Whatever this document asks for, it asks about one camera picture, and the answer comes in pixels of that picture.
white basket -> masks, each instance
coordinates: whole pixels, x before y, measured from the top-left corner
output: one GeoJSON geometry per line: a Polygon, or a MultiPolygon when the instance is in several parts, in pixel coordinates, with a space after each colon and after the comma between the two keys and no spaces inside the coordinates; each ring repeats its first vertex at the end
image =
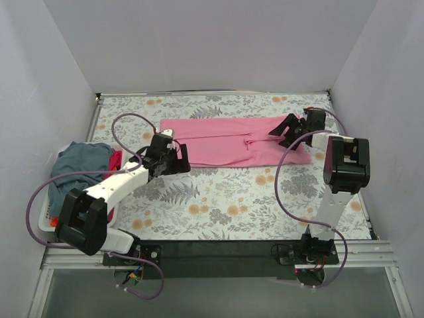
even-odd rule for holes
{"type": "MultiPolygon", "coordinates": [[[[119,146],[117,143],[110,142],[107,144],[116,151],[122,151],[121,167],[123,167],[125,163],[128,161],[128,159],[130,158],[130,154],[126,152],[125,150],[123,150],[122,147],[119,146]]],[[[66,147],[63,147],[59,152],[65,151],[67,147],[69,147],[69,145],[66,147]]],[[[44,232],[54,232],[54,229],[55,229],[55,227],[52,227],[50,225],[50,222],[52,221],[53,217],[50,215],[49,212],[50,212],[50,198],[48,197],[48,191],[47,191],[46,196],[44,197],[44,202],[41,207],[41,214],[38,219],[38,227],[40,227],[40,229],[44,232]]],[[[116,206],[113,208],[113,216],[111,221],[107,224],[108,227],[111,227],[115,224],[115,221],[117,220],[118,212],[119,212],[119,203],[116,204],[116,206]]]]}

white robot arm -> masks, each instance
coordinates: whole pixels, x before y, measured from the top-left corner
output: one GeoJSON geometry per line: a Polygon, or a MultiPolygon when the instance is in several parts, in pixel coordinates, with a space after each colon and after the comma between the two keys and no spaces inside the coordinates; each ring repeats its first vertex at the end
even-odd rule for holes
{"type": "MultiPolygon", "coordinates": [[[[289,114],[271,135],[284,135],[280,145],[286,148],[299,137],[325,129],[324,110],[305,109],[307,118],[289,114]]],[[[347,204],[370,180],[370,151],[366,139],[351,138],[335,133],[318,132],[305,139],[311,147],[325,151],[323,177],[325,190],[315,221],[337,227],[347,204]]],[[[300,253],[312,259],[328,256],[334,245],[331,228],[310,224],[302,235],[300,253]]]]}
{"type": "Polygon", "coordinates": [[[85,191],[71,190],[64,200],[55,229],[58,239],[87,255],[99,250],[129,253],[139,239],[128,232],[107,228],[107,214],[128,194],[153,178],[189,172],[186,145],[181,144],[180,151],[182,158],[178,159],[172,130],[158,132],[149,147],[137,152],[142,156],[139,168],[128,171],[138,166],[138,159],[134,156],[121,168],[122,174],[114,174],[85,191]]]}

floral tablecloth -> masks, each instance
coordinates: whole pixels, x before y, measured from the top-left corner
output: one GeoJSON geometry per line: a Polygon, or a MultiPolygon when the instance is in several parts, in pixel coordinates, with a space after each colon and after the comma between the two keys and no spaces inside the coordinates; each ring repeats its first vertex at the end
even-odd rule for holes
{"type": "MultiPolygon", "coordinates": [[[[330,109],[322,95],[167,95],[106,97],[93,141],[113,142],[112,120],[135,112],[157,127],[163,118],[273,117],[304,107],[330,109]]],[[[336,131],[332,118],[327,127],[336,131]]],[[[117,134],[134,150],[150,144],[151,128],[135,117],[117,123],[117,134]]],[[[324,153],[305,146],[313,162],[287,165],[280,172],[280,195],[295,215],[314,219],[324,190],[324,153]]],[[[126,197],[114,227],[141,239],[299,239],[306,224],[290,219],[274,196],[276,167],[193,168],[188,174],[152,180],[126,197]]],[[[358,197],[348,204],[338,229],[346,239],[370,239],[358,197]]]]}

white panel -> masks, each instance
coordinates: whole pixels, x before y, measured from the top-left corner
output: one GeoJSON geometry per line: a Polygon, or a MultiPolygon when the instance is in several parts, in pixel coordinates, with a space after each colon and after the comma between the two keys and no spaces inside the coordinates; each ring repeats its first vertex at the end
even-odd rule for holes
{"type": "Polygon", "coordinates": [[[1,0],[0,30],[0,317],[21,318],[44,252],[25,228],[27,201],[58,149],[84,139],[95,97],[42,0],[1,0]]]}
{"type": "Polygon", "coordinates": [[[330,88],[376,0],[44,0],[96,92],[330,88]]]}
{"type": "Polygon", "coordinates": [[[424,1],[379,0],[333,89],[348,131],[370,139],[364,198],[416,317],[424,317],[423,30],[424,1]]]}

blue-gray towel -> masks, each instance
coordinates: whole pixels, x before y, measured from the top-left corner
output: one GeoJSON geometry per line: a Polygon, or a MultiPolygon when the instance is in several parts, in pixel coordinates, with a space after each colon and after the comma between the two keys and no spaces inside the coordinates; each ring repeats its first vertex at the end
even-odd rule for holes
{"type": "MultiPolygon", "coordinates": [[[[67,149],[59,153],[53,165],[51,177],[74,171],[103,170],[109,168],[109,160],[113,149],[103,143],[84,144],[72,142],[67,149]]],[[[50,183],[48,196],[50,198],[50,215],[58,217],[66,194],[74,188],[87,189],[103,180],[104,174],[78,174],[60,178],[50,183]]]]}

